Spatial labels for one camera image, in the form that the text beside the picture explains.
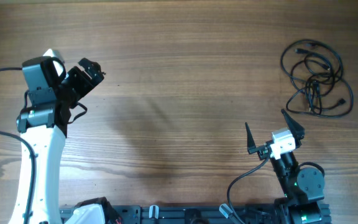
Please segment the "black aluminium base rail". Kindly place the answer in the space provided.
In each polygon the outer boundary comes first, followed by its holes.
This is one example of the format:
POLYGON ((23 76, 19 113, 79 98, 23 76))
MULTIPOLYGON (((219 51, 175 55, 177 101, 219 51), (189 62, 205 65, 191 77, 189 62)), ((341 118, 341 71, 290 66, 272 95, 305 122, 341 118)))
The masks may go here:
MULTIPOLYGON (((116 205, 121 223, 232 223, 215 207, 160 207, 157 218, 151 218, 148 207, 116 205)), ((319 211, 291 208, 285 218, 273 204, 250 204, 234 208, 244 223, 332 223, 328 204, 320 204, 319 211)))

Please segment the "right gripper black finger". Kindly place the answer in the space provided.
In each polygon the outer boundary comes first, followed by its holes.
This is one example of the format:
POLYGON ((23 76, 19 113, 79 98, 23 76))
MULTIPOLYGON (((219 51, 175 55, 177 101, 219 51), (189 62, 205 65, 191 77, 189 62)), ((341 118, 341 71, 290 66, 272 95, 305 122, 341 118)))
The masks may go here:
POLYGON ((249 154, 253 154, 257 151, 257 147, 247 122, 245 122, 245 126, 246 126, 246 133, 247 133, 247 151, 249 154))
POLYGON ((296 122, 284 109, 281 109, 281 112, 293 137, 297 140, 302 140, 305 136, 304 127, 296 122))

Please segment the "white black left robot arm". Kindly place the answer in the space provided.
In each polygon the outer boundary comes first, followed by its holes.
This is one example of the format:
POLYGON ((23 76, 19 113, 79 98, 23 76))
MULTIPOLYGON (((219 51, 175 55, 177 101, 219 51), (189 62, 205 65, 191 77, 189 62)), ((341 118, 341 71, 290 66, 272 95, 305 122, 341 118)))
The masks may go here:
POLYGON ((31 106, 17 117, 22 155, 19 187, 10 223, 61 223, 60 161, 71 110, 103 80, 100 64, 81 59, 66 71, 58 57, 41 56, 22 64, 31 106))

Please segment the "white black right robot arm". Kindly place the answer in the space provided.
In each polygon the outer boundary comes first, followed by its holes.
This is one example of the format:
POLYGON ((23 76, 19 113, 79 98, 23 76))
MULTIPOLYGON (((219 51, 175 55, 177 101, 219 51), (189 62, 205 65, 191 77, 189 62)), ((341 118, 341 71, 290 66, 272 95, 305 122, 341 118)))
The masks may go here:
POLYGON ((247 151, 263 162, 271 162, 284 197, 274 201, 279 223, 331 223, 329 206, 324 199, 325 171, 314 162, 298 163, 293 153, 301 146, 305 129, 285 110, 286 128, 272 132, 272 139, 257 146, 246 125, 247 151))

